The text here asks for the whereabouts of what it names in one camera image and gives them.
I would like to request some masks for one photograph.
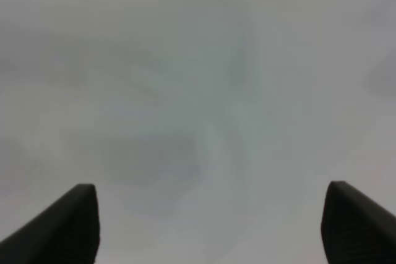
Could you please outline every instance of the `blurry background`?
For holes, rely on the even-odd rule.
[[[396,213],[396,0],[0,0],[0,236],[97,185],[102,263],[326,263]]]

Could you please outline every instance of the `pointed black object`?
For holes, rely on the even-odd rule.
[[[396,218],[346,182],[331,182],[322,219],[329,264],[396,263]]]
[[[0,264],[93,264],[100,243],[94,185],[77,185],[0,243]]]

